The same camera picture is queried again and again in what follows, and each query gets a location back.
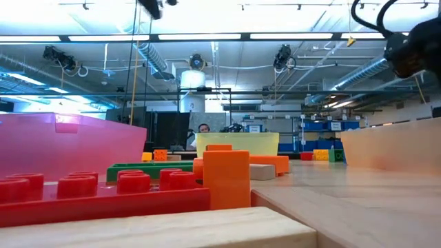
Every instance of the green cube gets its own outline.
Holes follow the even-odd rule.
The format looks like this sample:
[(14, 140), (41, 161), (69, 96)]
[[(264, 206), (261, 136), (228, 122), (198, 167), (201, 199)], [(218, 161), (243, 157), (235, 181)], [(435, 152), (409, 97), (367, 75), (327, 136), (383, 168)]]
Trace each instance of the green cube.
[(343, 149), (330, 149), (329, 162), (343, 162)]
[(159, 179), (159, 171), (167, 168), (176, 168), (182, 169), (184, 172), (192, 172), (193, 161), (115, 164), (107, 169), (106, 181), (108, 183), (116, 182), (118, 172), (124, 169), (140, 169), (144, 173), (149, 174), (151, 179)]

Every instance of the pink plastic bin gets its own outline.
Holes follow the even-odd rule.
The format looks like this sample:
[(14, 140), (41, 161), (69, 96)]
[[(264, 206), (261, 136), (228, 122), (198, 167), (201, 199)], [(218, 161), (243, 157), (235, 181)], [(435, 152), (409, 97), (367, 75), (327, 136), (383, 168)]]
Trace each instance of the pink plastic bin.
[(76, 114), (0, 115), (0, 177), (38, 172), (57, 181), (75, 171), (105, 174), (141, 161), (147, 130)]

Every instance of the wooden table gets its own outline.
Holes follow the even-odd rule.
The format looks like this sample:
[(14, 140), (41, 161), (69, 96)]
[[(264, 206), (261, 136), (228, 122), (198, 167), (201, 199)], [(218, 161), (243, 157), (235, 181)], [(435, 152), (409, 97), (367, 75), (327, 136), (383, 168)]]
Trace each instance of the wooden table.
[(441, 176), (292, 161), (252, 181), (252, 204), (318, 231), (319, 247), (440, 247)]

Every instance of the orange cube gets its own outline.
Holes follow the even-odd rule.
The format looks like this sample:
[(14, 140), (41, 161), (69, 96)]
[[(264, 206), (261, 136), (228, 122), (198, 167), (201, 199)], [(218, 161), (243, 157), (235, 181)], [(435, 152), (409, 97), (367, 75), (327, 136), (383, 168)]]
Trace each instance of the orange cube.
[(249, 152), (204, 152), (203, 187), (209, 188), (213, 210), (250, 207)]
[(154, 150), (155, 161), (167, 161), (167, 150), (166, 149), (156, 149)]
[(193, 173), (196, 179), (203, 179), (204, 160), (203, 158), (195, 158), (193, 160)]
[(288, 156), (249, 156), (249, 163), (260, 165), (274, 165), (276, 168), (276, 176), (283, 176), (289, 173), (289, 157)]
[(231, 151), (233, 150), (233, 145), (229, 144), (213, 144), (207, 145), (205, 151)]

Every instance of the person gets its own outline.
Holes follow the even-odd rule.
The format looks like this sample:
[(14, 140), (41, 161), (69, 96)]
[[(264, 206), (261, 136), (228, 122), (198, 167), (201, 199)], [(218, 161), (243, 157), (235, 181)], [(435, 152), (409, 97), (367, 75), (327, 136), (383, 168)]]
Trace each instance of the person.
[[(200, 133), (208, 133), (209, 132), (209, 125), (202, 123), (198, 126), (198, 132)], [(194, 149), (196, 149), (196, 139), (197, 139), (197, 134), (194, 135), (194, 141), (190, 144), (191, 147), (193, 147)]]

